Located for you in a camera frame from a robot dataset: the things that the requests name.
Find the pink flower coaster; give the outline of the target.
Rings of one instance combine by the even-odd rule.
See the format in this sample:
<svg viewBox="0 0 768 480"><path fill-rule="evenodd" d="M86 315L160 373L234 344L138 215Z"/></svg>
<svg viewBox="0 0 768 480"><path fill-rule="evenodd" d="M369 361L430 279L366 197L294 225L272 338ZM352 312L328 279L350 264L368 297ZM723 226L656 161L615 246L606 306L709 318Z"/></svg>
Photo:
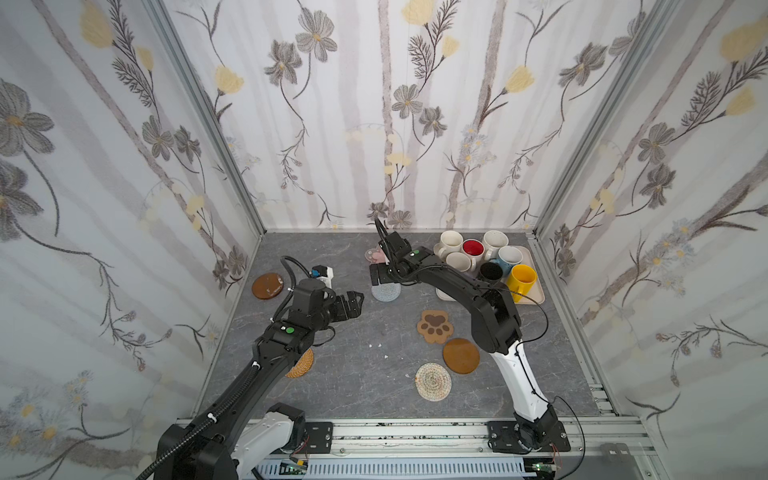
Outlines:
<svg viewBox="0 0 768 480"><path fill-rule="evenodd" d="M366 260L371 264L387 264L388 258L380 247L369 249L365 252Z"/></svg>

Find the grey round felt coaster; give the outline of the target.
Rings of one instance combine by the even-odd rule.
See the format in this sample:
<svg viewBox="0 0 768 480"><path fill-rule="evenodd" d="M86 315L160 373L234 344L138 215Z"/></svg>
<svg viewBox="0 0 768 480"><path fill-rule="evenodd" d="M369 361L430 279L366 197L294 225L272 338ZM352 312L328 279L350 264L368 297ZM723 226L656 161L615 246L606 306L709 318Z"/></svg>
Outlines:
<svg viewBox="0 0 768 480"><path fill-rule="evenodd" d="M393 302L401 295L402 287L398 283L386 283L371 287L373 297L380 302Z"/></svg>

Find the dark brown round coaster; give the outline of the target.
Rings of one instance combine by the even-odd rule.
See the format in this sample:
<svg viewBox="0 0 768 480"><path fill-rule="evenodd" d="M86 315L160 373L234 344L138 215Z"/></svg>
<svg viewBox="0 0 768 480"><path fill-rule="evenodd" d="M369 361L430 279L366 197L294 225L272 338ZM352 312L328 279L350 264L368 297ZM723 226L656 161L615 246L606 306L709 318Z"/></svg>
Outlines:
<svg viewBox="0 0 768 480"><path fill-rule="evenodd" d="M270 300L283 291L284 285L284 280L278 273L270 272L260 275L253 281L251 292L259 300Z"/></svg>

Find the rattan woven round coaster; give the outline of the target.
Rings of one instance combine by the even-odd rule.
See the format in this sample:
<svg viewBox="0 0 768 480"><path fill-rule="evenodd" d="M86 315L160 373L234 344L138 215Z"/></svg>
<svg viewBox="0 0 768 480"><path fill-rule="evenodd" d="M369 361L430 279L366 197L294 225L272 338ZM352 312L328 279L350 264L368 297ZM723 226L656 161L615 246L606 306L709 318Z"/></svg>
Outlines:
<svg viewBox="0 0 768 480"><path fill-rule="evenodd" d="M285 377L290 379L300 378L306 375L314 365L315 355L312 348L309 348L298 360L298 362L286 373Z"/></svg>

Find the brown paw print coaster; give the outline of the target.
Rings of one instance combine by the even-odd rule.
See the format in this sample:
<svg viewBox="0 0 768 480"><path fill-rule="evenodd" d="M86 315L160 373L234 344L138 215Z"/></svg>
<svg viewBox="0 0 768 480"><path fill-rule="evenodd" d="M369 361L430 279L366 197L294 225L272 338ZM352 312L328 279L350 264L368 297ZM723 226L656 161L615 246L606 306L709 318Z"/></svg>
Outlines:
<svg viewBox="0 0 768 480"><path fill-rule="evenodd" d="M454 333L449 314L444 310L424 310L417 332L429 344L445 344Z"/></svg>

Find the woven multicolour round coaster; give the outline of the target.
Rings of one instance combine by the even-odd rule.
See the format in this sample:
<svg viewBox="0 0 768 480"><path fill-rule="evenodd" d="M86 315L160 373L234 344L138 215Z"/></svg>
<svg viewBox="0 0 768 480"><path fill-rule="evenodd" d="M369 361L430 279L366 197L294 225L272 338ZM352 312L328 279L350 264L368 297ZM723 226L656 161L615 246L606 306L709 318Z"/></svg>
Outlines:
<svg viewBox="0 0 768 480"><path fill-rule="evenodd" d="M418 394L430 402L446 399L452 388L448 371L436 363L422 365L415 374L414 382Z"/></svg>

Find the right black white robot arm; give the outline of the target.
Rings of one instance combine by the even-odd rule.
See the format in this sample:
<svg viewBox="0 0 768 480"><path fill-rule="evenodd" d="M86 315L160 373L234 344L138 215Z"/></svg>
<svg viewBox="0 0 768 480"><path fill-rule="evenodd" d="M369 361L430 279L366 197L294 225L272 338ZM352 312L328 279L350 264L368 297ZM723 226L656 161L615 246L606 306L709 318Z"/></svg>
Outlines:
<svg viewBox="0 0 768 480"><path fill-rule="evenodd" d="M471 317L476 345L489 353L510 392L514 423L503 433L490 430L489 446L498 453L533 454L543 449L566 452L568 436L552 402L542 394L531 367L521 332L521 318L512 293L503 283L478 280L448 265L426 247L413 247L396 232L375 222L385 264L370 267L371 283L424 283L463 306Z"/></svg>

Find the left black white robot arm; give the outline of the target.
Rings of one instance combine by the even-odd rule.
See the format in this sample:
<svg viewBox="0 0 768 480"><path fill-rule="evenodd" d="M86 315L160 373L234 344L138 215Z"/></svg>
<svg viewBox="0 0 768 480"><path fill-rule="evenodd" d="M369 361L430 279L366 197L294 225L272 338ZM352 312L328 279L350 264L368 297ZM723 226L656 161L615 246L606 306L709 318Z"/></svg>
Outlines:
<svg viewBox="0 0 768 480"><path fill-rule="evenodd" d="M235 380L187 426L171 425L161 436L156 459L140 479L238 479L258 459L235 456L253 411L274 385L331 324L359 317L365 296L338 295L298 260L283 256L290 287L272 321L252 345L252 358Z"/></svg>

